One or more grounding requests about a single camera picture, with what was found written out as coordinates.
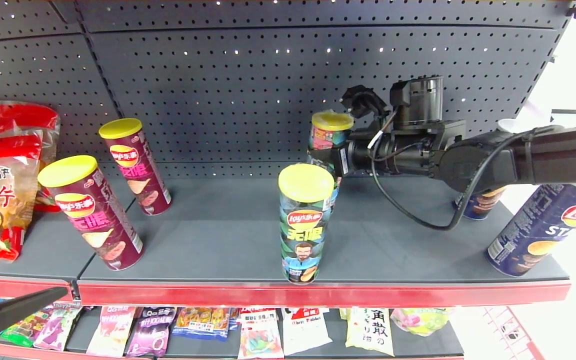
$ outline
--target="red shelf edge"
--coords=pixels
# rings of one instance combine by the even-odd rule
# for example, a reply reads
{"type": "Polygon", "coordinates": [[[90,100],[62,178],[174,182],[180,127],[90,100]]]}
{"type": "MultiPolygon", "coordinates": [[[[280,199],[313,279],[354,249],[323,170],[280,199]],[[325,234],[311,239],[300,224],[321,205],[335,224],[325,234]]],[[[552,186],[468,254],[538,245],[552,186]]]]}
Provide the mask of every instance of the red shelf edge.
{"type": "Polygon", "coordinates": [[[435,308],[562,301],[570,280],[473,285],[206,284],[78,281],[83,305],[435,308]]]}
{"type": "MultiPolygon", "coordinates": [[[[28,348],[23,346],[14,346],[0,344],[0,356],[5,358],[23,358],[31,360],[55,360],[58,355],[59,360],[117,360],[118,357],[105,357],[89,355],[87,353],[44,350],[41,348],[28,348]]],[[[144,360],[144,358],[121,357],[123,360],[144,360]]]]}
{"type": "Polygon", "coordinates": [[[68,294],[59,301],[74,300],[71,285],[66,280],[0,276],[0,297],[4,298],[20,297],[54,287],[68,289],[68,294]]]}

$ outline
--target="white snack bag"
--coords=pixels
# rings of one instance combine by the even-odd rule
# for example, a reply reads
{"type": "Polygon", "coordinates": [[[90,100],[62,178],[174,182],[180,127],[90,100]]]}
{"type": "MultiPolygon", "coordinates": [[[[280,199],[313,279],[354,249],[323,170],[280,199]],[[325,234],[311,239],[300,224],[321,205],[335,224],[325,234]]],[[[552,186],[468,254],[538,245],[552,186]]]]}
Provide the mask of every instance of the white snack bag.
{"type": "Polygon", "coordinates": [[[358,347],[395,356],[388,309],[353,307],[347,314],[345,347],[358,347]]]}
{"type": "Polygon", "coordinates": [[[332,342],[326,328],[324,312],[317,307],[281,309],[285,355],[301,353],[332,342]]]}

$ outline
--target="yellow lid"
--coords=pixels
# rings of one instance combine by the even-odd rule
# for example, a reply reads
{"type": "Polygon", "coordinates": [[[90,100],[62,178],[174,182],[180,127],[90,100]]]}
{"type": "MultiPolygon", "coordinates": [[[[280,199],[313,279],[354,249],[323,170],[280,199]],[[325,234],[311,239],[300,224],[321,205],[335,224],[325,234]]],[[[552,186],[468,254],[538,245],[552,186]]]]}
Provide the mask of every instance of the yellow lid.
{"type": "Polygon", "coordinates": [[[349,114],[334,111],[315,112],[312,115],[312,124],[329,132],[342,132],[355,124],[355,119],[349,114]]]}
{"type": "Polygon", "coordinates": [[[121,139],[142,129],[138,118],[120,118],[110,121],[99,128],[99,136],[103,139],[121,139]]]}
{"type": "Polygon", "coordinates": [[[97,169],[97,160],[91,155],[75,155],[57,160],[39,171],[37,180],[47,188],[74,184],[97,169]]]}
{"type": "Polygon", "coordinates": [[[312,164],[293,164],[279,173],[279,190],[300,203],[330,198],[335,180],[326,169],[312,164]]]}

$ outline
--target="blue chip can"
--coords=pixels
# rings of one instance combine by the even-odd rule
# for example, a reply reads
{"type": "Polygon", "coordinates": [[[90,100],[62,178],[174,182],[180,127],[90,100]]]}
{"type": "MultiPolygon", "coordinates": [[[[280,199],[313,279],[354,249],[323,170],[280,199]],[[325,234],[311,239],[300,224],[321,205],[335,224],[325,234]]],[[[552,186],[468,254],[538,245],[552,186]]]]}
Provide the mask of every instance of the blue chip can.
{"type": "Polygon", "coordinates": [[[498,271],[523,276],[576,229],[576,184],[538,187],[484,252],[498,271]]]}
{"type": "MultiPolygon", "coordinates": [[[[488,214],[492,208],[499,202],[501,196],[504,194],[506,187],[500,187],[495,191],[490,191],[483,194],[473,195],[468,199],[466,203],[466,210],[463,212],[463,216],[468,219],[473,220],[483,220],[488,217],[488,214]]],[[[452,205],[455,209],[459,208],[462,201],[464,201],[464,193],[460,193],[455,199],[452,205]]]]}

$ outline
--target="black cable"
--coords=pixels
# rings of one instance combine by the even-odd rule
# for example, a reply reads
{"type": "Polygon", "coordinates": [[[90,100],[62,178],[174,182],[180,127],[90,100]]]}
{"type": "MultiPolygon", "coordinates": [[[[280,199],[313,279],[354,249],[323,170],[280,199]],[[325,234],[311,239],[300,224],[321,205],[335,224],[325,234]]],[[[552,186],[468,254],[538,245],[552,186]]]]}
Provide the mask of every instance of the black cable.
{"type": "Polygon", "coordinates": [[[404,151],[406,151],[406,150],[408,150],[408,149],[410,149],[410,148],[413,148],[413,147],[415,147],[415,146],[419,146],[419,145],[421,145],[421,144],[422,144],[421,142],[411,143],[411,144],[409,144],[409,145],[403,146],[402,148],[398,148],[395,152],[389,153],[389,155],[386,155],[386,156],[380,157],[380,158],[375,158],[374,155],[370,155],[370,159],[371,159],[372,161],[375,161],[375,162],[385,162],[386,160],[388,160],[388,159],[390,159],[390,158],[393,158],[393,157],[396,157],[397,155],[403,153],[404,151]]]}
{"type": "Polygon", "coordinates": [[[464,212],[466,211],[466,205],[468,204],[468,199],[470,199],[471,196],[473,195],[473,192],[475,191],[475,187],[477,186],[477,183],[479,182],[480,178],[482,178],[484,171],[486,171],[486,168],[489,166],[489,164],[492,162],[492,160],[499,153],[501,153],[501,151],[504,150],[506,148],[506,146],[509,146],[510,143],[512,143],[518,139],[521,139],[521,137],[523,137],[524,135],[530,134],[532,132],[535,132],[537,134],[544,133],[544,132],[550,132],[554,128],[555,128],[554,126],[549,125],[549,126],[539,127],[537,129],[525,131],[525,132],[520,132],[518,134],[514,134],[514,135],[508,137],[507,139],[505,139],[504,141],[499,143],[499,145],[496,148],[494,148],[494,150],[492,152],[490,152],[490,154],[481,162],[480,166],[478,167],[477,171],[475,172],[475,175],[472,177],[472,180],[470,181],[468,188],[463,193],[462,198],[464,199],[464,201],[461,201],[461,203],[459,204],[459,207],[457,208],[457,210],[452,215],[452,219],[448,225],[435,225],[433,223],[429,223],[427,221],[424,221],[423,219],[416,217],[414,214],[412,214],[411,212],[406,210],[406,208],[404,208],[402,205],[400,205],[400,203],[398,203],[395,199],[391,198],[391,196],[386,192],[384,187],[382,187],[382,184],[379,182],[379,178],[377,178],[377,172],[375,171],[375,161],[374,160],[370,161],[370,169],[372,170],[372,178],[374,179],[375,184],[377,185],[377,187],[379,188],[379,190],[381,191],[383,196],[385,196],[386,199],[395,208],[397,208],[397,210],[402,212],[404,215],[406,215],[407,217],[409,217],[410,219],[412,219],[416,223],[423,225],[426,228],[433,229],[433,230],[440,230],[440,231],[452,230],[457,226],[457,224],[459,224],[459,221],[462,219],[462,216],[464,215],[464,212]]]}

